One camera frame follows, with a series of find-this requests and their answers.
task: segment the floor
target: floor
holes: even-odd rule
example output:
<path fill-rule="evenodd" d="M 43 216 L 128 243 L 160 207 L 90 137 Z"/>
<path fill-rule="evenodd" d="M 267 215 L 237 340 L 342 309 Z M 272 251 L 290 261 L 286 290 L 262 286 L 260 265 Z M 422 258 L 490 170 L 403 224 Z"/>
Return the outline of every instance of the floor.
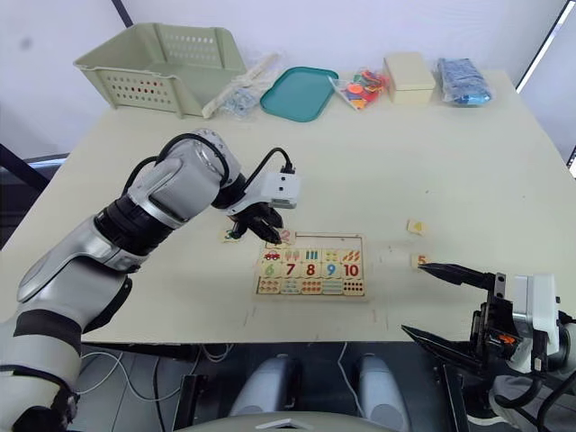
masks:
<path fill-rule="evenodd" d="M 297 410 L 316 410 L 355 415 L 354 400 L 337 367 L 342 348 L 340 343 L 315 344 L 253 344 L 236 345 L 227 359 L 212 364 L 205 358 L 196 369 L 197 374 L 208 377 L 202 393 L 194 424 L 225 417 L 249 375 L 267 358 L 288 354 L 302 366 L 300 399 Z M 85 351 L 94 350 L 85 347 Z M 210 347 L 214 353 L 221 346 Z M 412 430 L 437 432 L 448 430 L 446 403 L 442 389 L 436 382 L 433 359 L 412 343 L 353 343 L 349 345 L 343 365 L 352 382 L 355 379 L 355 361 L 362 354 L 374 353 L 382 358 L 394 372 L 408 405 Z M 152 371 L 156 357 L 125 354 L 122 362 L 130 372 L 130 380 L 143 396 L 151 398 Z M 97 358 L 82 372 L 77 388 L 83 390 L 98 383 L 110 371 L 113 360 Z M 163 359 L 158 373 L 158 394 L 163 396 L 177 388 L 183 374 L 191 365 L 187 362 Z M 161 402 L 166 430 L 171 428 L 178 397 Z M 84 395 L 78 405 L 79 413 L 69 430 L 122 432 L 159 431 L 160 425 L 154 403 L 137 400 L 127 388 L 120 370 L 98 389 Z M 477 427 L 471 432 L 508 432 L 507 425 Z"/>

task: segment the wooden number puzzle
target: wooden number puzzle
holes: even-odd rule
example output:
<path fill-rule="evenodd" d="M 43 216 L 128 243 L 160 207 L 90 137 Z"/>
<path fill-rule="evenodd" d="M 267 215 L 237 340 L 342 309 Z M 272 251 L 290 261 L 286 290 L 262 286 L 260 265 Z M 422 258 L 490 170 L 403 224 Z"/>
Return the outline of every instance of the wooden number puzzle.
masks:
<path fill-rule="evenodd" d="M 258 297 L 365 298 L 361 235 L 290 231 L 285 240 L 282 245 L 266 243 L 262 249 L 256 271 Z"/>

